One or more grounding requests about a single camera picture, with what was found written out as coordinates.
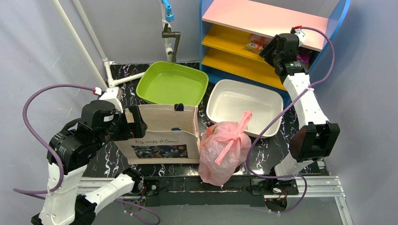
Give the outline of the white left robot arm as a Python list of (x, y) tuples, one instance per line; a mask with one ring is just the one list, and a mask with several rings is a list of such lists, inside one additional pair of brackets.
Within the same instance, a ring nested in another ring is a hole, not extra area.
[(32, 224), (90, 225), (118, 197), (142, 192), (142, 175), (129, 168), (95, 191), (77, 193), (90, 160), (119, 134), (116, 124), (121, 118), (111, 102), (93, 100), (82, 108), (76, 129), (64, 128), (53, 136), (49, 145), (61, 159), (64, 177), (56, 191), (46, 194), (43, 209), (32, 217)]

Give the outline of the cream canvas tote bag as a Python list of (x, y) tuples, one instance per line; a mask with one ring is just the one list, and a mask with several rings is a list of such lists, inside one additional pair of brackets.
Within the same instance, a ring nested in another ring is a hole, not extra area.
[(150, 104), (138, 109), (147, 125), (145, 135), (114, 140), (130, 165), (199, 163), (197, 106)]

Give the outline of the orange snack packet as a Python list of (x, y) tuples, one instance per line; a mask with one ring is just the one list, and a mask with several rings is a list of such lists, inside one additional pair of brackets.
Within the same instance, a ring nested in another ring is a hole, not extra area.
[(259, 54), (264, 49), (264, 47), (269, 44), (270, 41), (270, 38), (251, 34), (248, 43), (245, 45), (245, 49), (250, 52)]

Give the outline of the pink plastic grocery bag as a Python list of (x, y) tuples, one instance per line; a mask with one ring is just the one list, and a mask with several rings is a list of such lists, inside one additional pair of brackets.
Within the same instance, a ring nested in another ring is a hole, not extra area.
[(244, 111), (239, 122), (223, 121), (202, 135), (199, 149), (199, 176), (204, 183), (223, 186), (247, 158), (251, 139), (245, 129), (252, 111)]

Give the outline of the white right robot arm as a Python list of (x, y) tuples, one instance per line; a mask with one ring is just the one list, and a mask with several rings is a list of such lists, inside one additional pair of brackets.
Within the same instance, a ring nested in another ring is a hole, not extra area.
[(339, 125), (331, 123), (318, 104), (305, 62), (297, 59), (305, 39), (304, 32), (295, 29), (274, 36), (260, 53), (288, 91), (299, 122), (289, 153), (271, 169), (275, 180), (291, 180), (312, 162), (328, 157), (340, 134)]

